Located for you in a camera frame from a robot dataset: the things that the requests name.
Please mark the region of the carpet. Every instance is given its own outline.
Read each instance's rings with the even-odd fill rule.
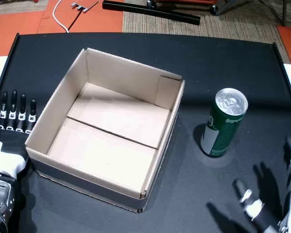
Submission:
[[[144,4],[143,0],[126,0],[129,3]],[[263,43],[275,42],[284,63],[290,63],[285,46],[277,29],[279,20],[272,11],[259,1],[252,1],[232,9],[222,16],[213,16],[208,12],[209,6],[193,6],[199,10],[188,10],[187,5],[180,11],[200,15],[200,25],[176,22],[165,18],[152,17],[136,13],[124,13],[123,32],[125,33],[166,33],[208,36]]]

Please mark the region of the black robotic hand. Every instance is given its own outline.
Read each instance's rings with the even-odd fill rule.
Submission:
[[[11,99],[11,110],[7,115],[7,93],[3,94],[2,109],[0,111],[0,233],[8,233],[8,221],[13,213],[15,203],[20,200],[21,192],[17,181],[17,175],[27,164],[28,154],[25,149],[25,141],[35,122],[35,101],[34,111],[30,111],[26,119],[26,98],[20,99],[20,110],[16,114],[17,92],[13,91]]]

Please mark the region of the black metal bar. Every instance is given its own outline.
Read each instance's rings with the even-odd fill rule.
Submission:
[[[108,1],[105,0],[102,2],[102,8],[107,10],[114,11],[127,11],[133,13],[139,13],[150,16],[157,16],[162,18],[168,18],[180,22],[191,23],[195,25],[199,25],[200,17],[193,16],[189,14],[184,14],[180,12],[167,11],[159,8],[148,8],[146,6],[123,3],[118,1]]]
[[[286,17],[287,17],[287,0],[282,1],[282,21],[281,24],[283,26],[286,25]]]

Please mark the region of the white cable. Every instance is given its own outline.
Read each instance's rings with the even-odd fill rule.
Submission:
[[[53,18],[54,18],[54,20],[63,28],[63,29],[65,29],[65,31],[67,32],[67,33],[69,33],[69,30],[68,30],[68,28],[66,28],[65,27],[65,25],[64,24],[62,24],[61,22],[59,22],[58,21],[58,19],[56,18],[56,16],[55,16],[55,11],[56,11],[56,8],[57,8],[57,6],[60,4],[60,2],[61,2],[62,0],[59,0],[58,2],[57,2],[57,4],[55,5],[55,7],[54,7],[54,10],[53,10]]]

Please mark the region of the robotic hand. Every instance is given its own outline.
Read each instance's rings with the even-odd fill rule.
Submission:
[[[287,138],[286,146],[289,150],[289,164],[291,168],[291,138]],[[244,181],[237,179],[233,186],[245,213],[262,233],[291,233],[291,180],[290,180],[289,211],[283,220],[277,219],[267,209],[264,203],[256,198]]]
[[[21,191],[17,181],[17,175],[27,164],[28,154],[25,149],[25,140],[31,132],[34,123],[27,123],[30,127],[28,131],[18,130],[19,125],[24,127],[23,122],[26,113],[24,112],[24,96],[21,97],[21,107],[19,111],[20,119],[16,117],[5,119],[7,114],[7,93],[3,94],[3,105],[0,112],[0,233],[8,233],[8,221],[13,213],[15,204],[20,200]],[[15,91],[12,94],[11,112],[16,112]]]

